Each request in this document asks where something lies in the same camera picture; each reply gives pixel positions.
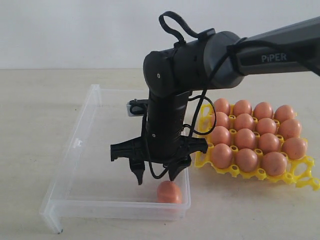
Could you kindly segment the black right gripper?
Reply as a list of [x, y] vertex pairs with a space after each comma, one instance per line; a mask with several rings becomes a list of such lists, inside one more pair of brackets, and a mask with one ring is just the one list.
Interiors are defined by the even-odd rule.
[[113, 162], [118, 158], [128, 158], [131, 172], [136, 176], [138, 185], [143, 183], [145, 162], [151, 161], [157, 164], [167, 164], [169, 180], [174, 181], [176, 177], [191, 165], [189, 156], [195, 152], [206, 153], [208, 143], [204, 138], [188, 137], [179, 130], [170, 134], [168, 130], [159, 133], [148, 131], [141, 136], [112, 144], [110, 146], [110, 160]]

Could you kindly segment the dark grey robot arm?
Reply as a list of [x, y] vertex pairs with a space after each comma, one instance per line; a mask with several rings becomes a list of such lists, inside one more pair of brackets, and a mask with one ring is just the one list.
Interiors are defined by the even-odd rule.
[[127, 158], [139, 184], [146, 166], [161, 164], [174, 180], [190, 166], [192, 153], [207, 152], [204, 134], [194, 124], [182, 135], [193, 91], [201, 91], [196, 99], [202, 103], [208, 90], [234, 88], [248, 75], [320, 72], [318, 17], [243, 38], [213, 28], [194, 32], [172, 11], [158, 20], [177, 42], [143, 61], [148, 99], [129, 102], [129, 112], [142, 116], [141, 135], [110, 146], [110, 159]]

